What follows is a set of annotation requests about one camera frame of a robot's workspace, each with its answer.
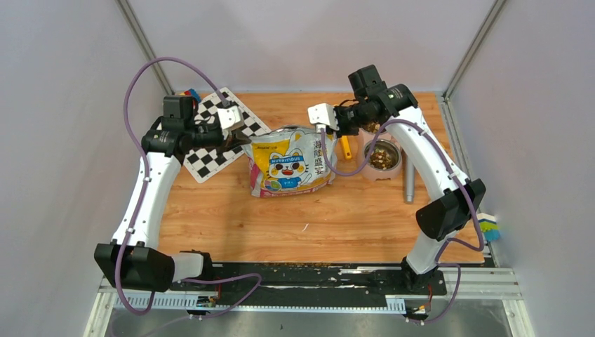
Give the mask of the yellow plastic scoop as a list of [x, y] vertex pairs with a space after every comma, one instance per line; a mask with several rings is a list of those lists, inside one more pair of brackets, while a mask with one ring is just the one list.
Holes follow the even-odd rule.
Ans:
[[340, 138], [340, 144], [342, 148], [343, 157], [345, 160], [351, 160], [353, 158], [352, 149], [349, 144], [349, 139], [347, 136], [342, 136]]

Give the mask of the pet food bag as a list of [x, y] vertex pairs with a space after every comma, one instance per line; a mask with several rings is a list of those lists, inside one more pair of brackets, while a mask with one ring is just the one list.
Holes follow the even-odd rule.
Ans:
[[250, 189], [254, 197], [284, 197], [315, 192], [330, 185], [335, 174], [324, 160], [337, 164], [335, 136], [312, 128], [287, 126], [253, 136], [242, 146], [248, 157]]

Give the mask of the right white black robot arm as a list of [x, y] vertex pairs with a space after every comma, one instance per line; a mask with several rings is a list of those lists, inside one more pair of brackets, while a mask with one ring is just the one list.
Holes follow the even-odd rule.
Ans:
[[435, 271], [449, 243], [478, 252], [484, 249], [482, 240], [473, 246], [456, 235], [469, 221], [481, 234], [476, 211], [486, 186], [479, 178], [471, 180], [448, 156], [406, 85], [388, 86], [374, 65], [352, 72], [348, 80], [354, 104], [335, 107], [337, 133], [353, 135], [364, 124], [380, 123], [380, 130], [388, 132], [413, 163], [430, 198], [415, 214], [420, 233], [403, 260], [406, 269], [400, 275], [402, 287], [418, 293], [428, 285], [428, 274]]

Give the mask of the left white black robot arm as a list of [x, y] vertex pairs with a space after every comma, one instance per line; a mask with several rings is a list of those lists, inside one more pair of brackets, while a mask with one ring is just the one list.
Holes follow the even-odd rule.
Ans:
[[159, 230], [173, 183], [192, 150], [232, 150], [249, 142], [236, 103], [214, 106], [210, 119], [197, 121], [199, 102], [191, 95], [163, 99], [163, 114], [137, 141], [140, 168], [125, 215], [110, 243], [98, 244], [94, 259], [117, 289], [164, 292], [188, 278], [198, 290], [209, 289], [215, 271], [208, 253], [158, 251]]

